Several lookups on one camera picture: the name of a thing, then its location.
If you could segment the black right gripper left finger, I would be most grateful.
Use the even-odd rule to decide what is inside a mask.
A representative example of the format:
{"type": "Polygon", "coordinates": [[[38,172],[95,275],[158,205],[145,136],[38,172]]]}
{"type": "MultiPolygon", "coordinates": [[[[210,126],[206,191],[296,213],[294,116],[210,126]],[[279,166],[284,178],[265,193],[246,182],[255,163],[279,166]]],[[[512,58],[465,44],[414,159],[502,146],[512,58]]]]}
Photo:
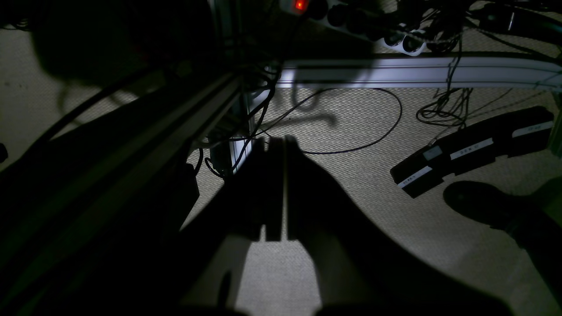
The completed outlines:
{"type": "Polygon", "coordinates": [[[228,235],[259,241],[282,238],[284,142],[258,140],[241,168],[229,177],[213,199],[180,233],[181,240],[210,244],[228,235]]]}

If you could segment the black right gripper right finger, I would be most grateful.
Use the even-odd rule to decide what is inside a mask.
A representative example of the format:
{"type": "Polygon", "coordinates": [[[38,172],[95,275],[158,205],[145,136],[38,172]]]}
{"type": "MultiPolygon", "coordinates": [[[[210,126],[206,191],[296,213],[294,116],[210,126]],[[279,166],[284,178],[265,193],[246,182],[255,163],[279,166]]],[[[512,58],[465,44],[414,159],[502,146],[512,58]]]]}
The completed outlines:
{"type": "Polygon", "coordinates": [[[423,262],[374,224],[292,136],[285,139],[288,236],[315,265],[318,316],[508,316],[500,299],[423,262]]]}

